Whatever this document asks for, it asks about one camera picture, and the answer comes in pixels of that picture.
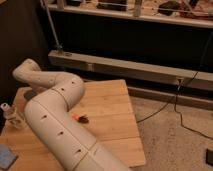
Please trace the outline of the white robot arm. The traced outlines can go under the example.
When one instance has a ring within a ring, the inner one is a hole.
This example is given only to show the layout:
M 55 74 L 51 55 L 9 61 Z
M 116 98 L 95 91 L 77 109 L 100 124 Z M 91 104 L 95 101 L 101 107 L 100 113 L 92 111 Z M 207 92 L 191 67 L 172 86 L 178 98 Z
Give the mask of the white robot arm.
M 23 61 L 13 76 L 42 87 L 27 102 L 24 116 L 39 140 L 66 171 L 131 171 L 81 124 L 69 116 L 85 93 L 83 80 L 72 73 L 43 71 L 32 59 Z

